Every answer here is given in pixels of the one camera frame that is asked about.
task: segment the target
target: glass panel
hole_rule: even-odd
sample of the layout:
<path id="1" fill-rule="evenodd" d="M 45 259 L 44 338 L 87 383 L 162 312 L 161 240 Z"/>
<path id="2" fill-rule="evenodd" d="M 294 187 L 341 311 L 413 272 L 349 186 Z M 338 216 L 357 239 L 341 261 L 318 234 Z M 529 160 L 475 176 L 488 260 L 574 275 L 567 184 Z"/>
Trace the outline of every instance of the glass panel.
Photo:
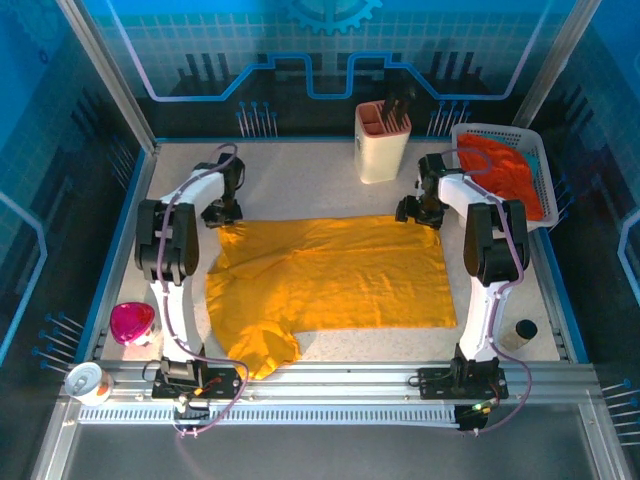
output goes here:
<path id="1" fill-rule="evenodd" d="M 0 1 L 0 64 L 0 464 L 3 478 L 22 478 L 77 346 L 139 147 L 55 2 Z M 59 312 L 79 326 L 45 321 Z"/>
<path id="2" fill-rule="evenodd" d="M 562 211 L 551 242 L 605 386 L 640 384 L 639 24 L 636 5 L 602 2 L 533 125 Z"/>
<path id="3" fill-rule="evenodd" d="M 157 136 L 352 135 L 402 83 L 446 137 L 511 122 L 574 1 L 85 3 Z"/>

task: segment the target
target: enclosure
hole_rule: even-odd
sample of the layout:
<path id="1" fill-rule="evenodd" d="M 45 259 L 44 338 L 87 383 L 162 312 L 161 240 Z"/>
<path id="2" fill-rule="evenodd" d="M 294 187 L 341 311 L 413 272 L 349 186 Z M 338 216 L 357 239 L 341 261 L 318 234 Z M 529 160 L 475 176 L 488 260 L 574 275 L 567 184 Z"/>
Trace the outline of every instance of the enclosure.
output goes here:
<path id="1" fill-rule="evenodd" d="M 639 21 L 623 0 L 0 0 L 6 478 L 637 477 Z M 397 177 L 365 184 L 356 108 L 405 91 Z M 109 330 L 124 302 L 159 315 L 136 266 L 139 203 L 234 142 L 247 223 L 393 216 L 420 158 L 486 124 L 543 143 L 543 226 L 530 225 L 501 330 L 537 326 L 514 354 L 531 394 L 501 360 L 510 395 L 490 424 L 528 396 L 513 420 L 456 435 L 455 409 L 474 402 L 408 382 L 448 368 L 469 315 L 465 224 L 449 209 L 437 235 L 453 328 L 296 331 L 299 360 L 248 381 L 212 431 L 176 435 L 173 403 L 151 398 L 163 336 L 125 347 Z M 201 257 L 218 237 L 199 236 Z M 207 268 L 193 277 L 197 333 L 224 359 Z M 62 388 L 92 360 L 115 383 L 98 407 Z"/>

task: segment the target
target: yellow cloth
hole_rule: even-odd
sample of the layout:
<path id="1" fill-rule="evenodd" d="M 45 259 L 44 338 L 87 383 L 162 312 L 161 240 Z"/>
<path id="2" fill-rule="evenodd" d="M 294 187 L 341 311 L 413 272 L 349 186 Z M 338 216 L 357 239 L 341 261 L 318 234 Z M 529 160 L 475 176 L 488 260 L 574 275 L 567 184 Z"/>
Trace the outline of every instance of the yellow cloth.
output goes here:
<path id="1" fill-rule="evenodd" d="M 437 232 L 390 216 L 255 221 L 218 230 L 213 332 L 261 379 L 300 358 L 297 332 L 456 326 Z"/>

